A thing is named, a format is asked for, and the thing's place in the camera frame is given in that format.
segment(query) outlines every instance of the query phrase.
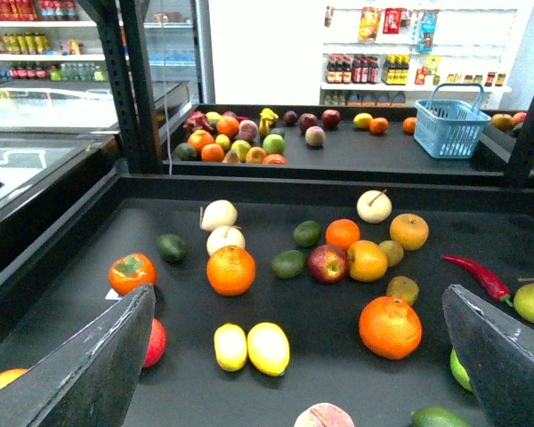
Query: lime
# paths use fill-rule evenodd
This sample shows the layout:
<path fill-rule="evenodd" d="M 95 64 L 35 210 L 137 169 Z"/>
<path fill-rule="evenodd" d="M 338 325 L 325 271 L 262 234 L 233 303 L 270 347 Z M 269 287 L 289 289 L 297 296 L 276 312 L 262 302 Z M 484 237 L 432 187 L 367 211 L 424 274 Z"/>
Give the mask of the lime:
<path fill-rule="evenodd" d="M 180 236 L 165 234 L 157 238 L 157 250 L 166 262 L 180 262 L 188 253 L 188 244 Z"/>
<path fill-rule="evenodd" d="M 303 272 L 305 265 L 306 256 L 296 249 L 282 252 L 271 261 L 271 269 L 278 278 L 294 278 Z"/>
<path fill-rule="evenodd" d="M 467 421 L 444 407 L 422 407 L 411 414 L 413 427 L 471 427 Z"/>
<path fill-rule="evenodd" d="M 457 382 L 461 384 L 464 389 L 473 391 L 471 384 L 469 383 L 469 374 L 465 371 L 465 368 L 463 365 L 461 365 L 461 362 L 459 362 L 457 354 L 455 353 L 455 349 L 451 350 L 450 365 L 451 373 Z"/>
<path fill-rule="evenodd" d="M 315 221 L 301 222 L 293 230 L 293 240 L 297 246 L 311 247 L 319 243 L 322 228 Z"/>

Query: orange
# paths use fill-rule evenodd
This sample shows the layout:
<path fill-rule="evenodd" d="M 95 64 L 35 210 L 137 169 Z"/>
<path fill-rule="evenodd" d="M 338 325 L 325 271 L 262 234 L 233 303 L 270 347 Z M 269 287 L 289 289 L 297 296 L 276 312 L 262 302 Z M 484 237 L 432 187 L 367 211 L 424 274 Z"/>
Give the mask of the orange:
<path fill-rule="evenodd" d="M 348 251 L 348 273 L 354 280 L 374 282 L 388 270 L 388 257 L 382 248 L 369 240 L 358 240 Z"/>
<path fill-rule="evenodd" d="M 408 117 L 403 121 L 403 132 L 413 135 L 416 131 L 417 119 L 415 117 Z"/>
<path fill-rule="evenodd" d="M 378 296 L 364 307 L 358 330 L 366 347 L 391 360 L 408 356 L 422 336 L 417 313 L 403 298 L 395 296 Z"/>
<path fill-rule="evenodd" d="M 370 129 L 370 132 L 376 135 L 381 135 L 382 133 L 388 130 L 388 126 L 389 126 L 389 123 L 386 118 L 376 117 L 370 120 L 369 129 Z"/>
<path fill-rule="evenodd" d="M 329 245 L 338 246 L 346 252 L 352 243 L 360 240 L 360 236 L 360 227 L 356 222 L 342 219 L 330 223 L 325 240 Z"/>
<path fill-rule="evenodd" d="M 214 137 L 210 132 L 199 129 L 190 135 L 188 143 L 200 154 L 206 145 L 214 143 Z"/>
<path fill-rule="evenodd" d="M 210 285 L 219 295 L 241 295 L 255 280 L 255 260 L 239 246 L 224 246 L 210 256 L 206 273 Z"/>
<path fill-rule="evenodd" d="M 201 152 L 202 160 L 205 162 L 221 162 L 225 157 L 220 144 L 207 144 Z"/>
<path fill-rule="evenodd" d="M 221 116 L 217 119 L 215 129 L 218 133 L 225 135 L 230 139 L 233 139 L 238 136 L 239 133 L 238 119 L 233 118 L 231 116 Z"/>

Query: blue plastic basket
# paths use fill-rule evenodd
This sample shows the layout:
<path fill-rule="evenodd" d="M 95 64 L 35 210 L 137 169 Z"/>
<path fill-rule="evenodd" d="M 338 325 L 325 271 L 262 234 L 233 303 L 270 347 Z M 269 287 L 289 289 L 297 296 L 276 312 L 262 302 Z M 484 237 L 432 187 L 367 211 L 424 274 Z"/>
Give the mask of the blue plastic basket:
<path fill-rule="evenodd" d="M 443 86 L 475 86 L 479 94 L 469 105 L 463 101 L 435 100 Z M 418 100 L 414 138 L 433 158 L 471 158 L 490 117 L 479 110 L 484 89 L 478 83 L 445 83 L 428 100 Z"/>

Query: black metal post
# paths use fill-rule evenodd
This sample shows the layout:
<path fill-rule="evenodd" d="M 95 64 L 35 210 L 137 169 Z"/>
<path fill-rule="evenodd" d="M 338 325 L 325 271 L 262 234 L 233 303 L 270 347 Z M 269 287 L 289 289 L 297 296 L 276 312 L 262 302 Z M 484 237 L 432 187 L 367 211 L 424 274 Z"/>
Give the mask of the black metal post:
<path fill-rule="evenodd" d="M 534 166 L 534 97 L 503 176 L 503 186 L 522 188 Z"/>

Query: red apple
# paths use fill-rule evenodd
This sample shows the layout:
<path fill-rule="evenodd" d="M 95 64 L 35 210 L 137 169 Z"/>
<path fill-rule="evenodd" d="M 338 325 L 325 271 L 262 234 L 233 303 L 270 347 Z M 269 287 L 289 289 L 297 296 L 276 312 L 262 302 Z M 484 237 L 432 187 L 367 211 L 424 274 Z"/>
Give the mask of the red apple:
<path fill-rule="evenodd" d="M 322 124 L 327 129 L 336 129 L 340 123 L 340 112 L 336 109 L 325 109 L 322 113 Z"/>
<path fill-rule="evenodd" d="M 302 133 L 305 133 L 309 127 L 318 125 L 319 120 L 314 114 L 304 113 L 299 118 L 299 129 Z"/>
<path fill-rule="evenodd" d="M 152 367 L 155 365 L 166 350 L 166 330 L 162 324 L 152 319 L 152 329 L 150 331 L 149 348 L 146 351 L 146 358 L 142 367 Z"/>
<path fill-rule="evenodd" d="M 348 274 L 348 256 L 337 246 L 320 245 L 309 255 L 308 266 L 319 282 L 335 283 Z"/>

